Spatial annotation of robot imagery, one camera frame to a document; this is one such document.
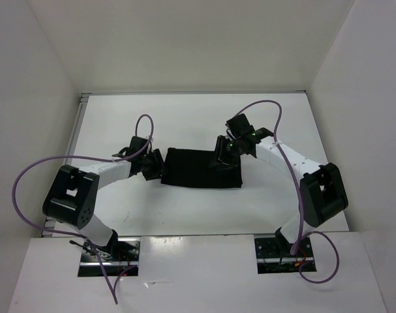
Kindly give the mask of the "black skirt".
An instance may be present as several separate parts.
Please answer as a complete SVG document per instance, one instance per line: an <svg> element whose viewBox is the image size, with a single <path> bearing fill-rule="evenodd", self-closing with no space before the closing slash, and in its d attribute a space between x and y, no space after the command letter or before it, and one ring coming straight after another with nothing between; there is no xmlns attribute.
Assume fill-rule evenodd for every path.
<svg viewBox="0 0 396 313"><path fill-rule="evenodd" d="M168 148L161 183L199 189L241 188L241 167L211 167L214 151Z"/></svg>

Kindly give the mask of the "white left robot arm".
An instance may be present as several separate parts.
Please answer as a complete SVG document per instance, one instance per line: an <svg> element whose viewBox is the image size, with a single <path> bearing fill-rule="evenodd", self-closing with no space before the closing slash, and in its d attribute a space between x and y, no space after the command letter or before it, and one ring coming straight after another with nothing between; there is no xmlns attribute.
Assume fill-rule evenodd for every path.
<svg viewBox="0 0 396 313"><path fill-rule="evenodd" d="M64 165L52 183L42 211L92 242L103 260L112 260L128 251L129 246L118 241L117 232L95 215L98 191L138 173L147 181L160 179L163 169L164 161L158 149L146 151L133 160L117 159L81 168Z"/></svg>

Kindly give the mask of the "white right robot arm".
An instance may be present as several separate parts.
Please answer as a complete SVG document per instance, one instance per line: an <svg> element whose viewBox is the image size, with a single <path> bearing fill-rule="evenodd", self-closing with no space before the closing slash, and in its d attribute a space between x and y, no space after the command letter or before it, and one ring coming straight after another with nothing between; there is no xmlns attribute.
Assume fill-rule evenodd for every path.
<svg viewBox="0 0 396 313"><path fill-rule="evenodd" d="M281 256L295 254L304 236L348 207L343 179L335 164L321 164L303 156L266 128L235 138L218 136L212 166L235 168L243 155L268 163L295 186L298 214L275 232L275 249Z"/></svg>

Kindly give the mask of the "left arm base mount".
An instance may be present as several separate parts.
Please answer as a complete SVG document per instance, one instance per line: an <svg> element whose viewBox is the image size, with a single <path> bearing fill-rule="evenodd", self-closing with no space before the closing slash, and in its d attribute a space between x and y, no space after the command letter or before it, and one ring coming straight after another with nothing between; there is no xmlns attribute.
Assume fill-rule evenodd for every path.
<svg viewBox="0 0 396 313"><path fill-rule="evenodd" d="M86 243L80 244L73 240L69 243L82 249L78 277L103 276L99 259ZM139 237L122 237L119 238L122 249L112 255L97 249L106 274L115 278L119 275L138 276L140 243Z"/></svg>

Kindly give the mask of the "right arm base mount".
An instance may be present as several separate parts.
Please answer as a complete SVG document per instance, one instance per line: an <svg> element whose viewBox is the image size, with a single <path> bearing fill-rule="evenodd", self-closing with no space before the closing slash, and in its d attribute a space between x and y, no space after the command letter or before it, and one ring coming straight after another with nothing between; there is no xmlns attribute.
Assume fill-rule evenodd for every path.
<svg viewBox="0 0 396 313"><path fill-rule="evenodd" d="M295 256L281 252L272 235L255 237L254 246L259 275L296 273L301 266L303 272L316 272L309 238L302 240L301 247Z"/></svg>

